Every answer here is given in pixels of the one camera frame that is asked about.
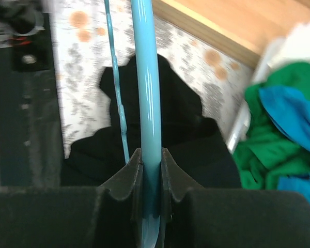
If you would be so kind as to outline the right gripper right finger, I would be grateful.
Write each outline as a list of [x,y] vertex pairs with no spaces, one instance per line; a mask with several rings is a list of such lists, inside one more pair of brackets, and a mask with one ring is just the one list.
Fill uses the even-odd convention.
[[206,189],[162,150],[162,247],[310,247],[310,204],[286,191]]

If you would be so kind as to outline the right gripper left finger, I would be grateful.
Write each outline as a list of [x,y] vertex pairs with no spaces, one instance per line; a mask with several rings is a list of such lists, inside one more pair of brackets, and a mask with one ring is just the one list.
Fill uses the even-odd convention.
[[141,151],[99,187],[1,187],[0,247],[140,247]]

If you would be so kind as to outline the black t shirt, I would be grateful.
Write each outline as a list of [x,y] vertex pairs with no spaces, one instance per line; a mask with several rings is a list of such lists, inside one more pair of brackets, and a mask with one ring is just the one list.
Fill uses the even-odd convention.
[[[158,56],[161,98],[162,147],[178,166],[206,188],[240,188],[239,173],[217,122],[202,115],[201,99]],[[109,127],[75,141],[64,160],[62,186],[98,186],[125,165],[113,71],[105,68],[100,89],[110,98]]]

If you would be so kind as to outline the bright green t shirt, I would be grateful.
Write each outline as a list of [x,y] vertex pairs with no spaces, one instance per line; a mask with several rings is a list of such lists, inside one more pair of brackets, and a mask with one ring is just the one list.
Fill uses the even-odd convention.
[[280,176],[310,173],[310,152],[280,132],[261,103],[259,91],[270,86],[291,86],[310,100],[310,63],[284,66],[245,90],[251,123],[233,158],[248,190],[274,190]]

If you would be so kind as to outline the teal t shirt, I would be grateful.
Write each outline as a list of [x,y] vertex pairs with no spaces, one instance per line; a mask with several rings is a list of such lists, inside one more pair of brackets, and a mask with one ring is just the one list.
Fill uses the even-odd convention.
[[[298,89],[270,86],[259,90],[270,119],[287,138],[310,152],[310,101]],[[310,203],[310,174],[281,176],[278,190],[302,194]]]

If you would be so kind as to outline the teal plastic hanger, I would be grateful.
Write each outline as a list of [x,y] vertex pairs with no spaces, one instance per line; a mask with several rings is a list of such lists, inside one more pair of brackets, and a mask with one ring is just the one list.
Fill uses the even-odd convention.
[[95,245],[160,246],[161,101],[156,37],[151,1],[132,1],[141,147],[129,153],[128,125],[122,102],[122,78],[114,47],[110,10],[106,11],[114,89],[125,166],[100,187],[100,213]]

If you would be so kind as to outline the white t shirt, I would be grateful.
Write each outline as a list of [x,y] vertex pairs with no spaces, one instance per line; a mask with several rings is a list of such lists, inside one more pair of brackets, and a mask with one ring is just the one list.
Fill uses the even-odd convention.
[[251,82],[259,83],[270,72],[299,61],[310,63],[310,22],[297,24],[286,37],[278,37],[267,45]]

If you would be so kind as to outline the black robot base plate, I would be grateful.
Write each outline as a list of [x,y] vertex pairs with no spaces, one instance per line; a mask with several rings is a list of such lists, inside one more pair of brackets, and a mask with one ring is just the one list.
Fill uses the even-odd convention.
[[50,16],[43,19],[47,69],[13,70],[15,49],[0,42],[0,186],[59,186],[63,136]]

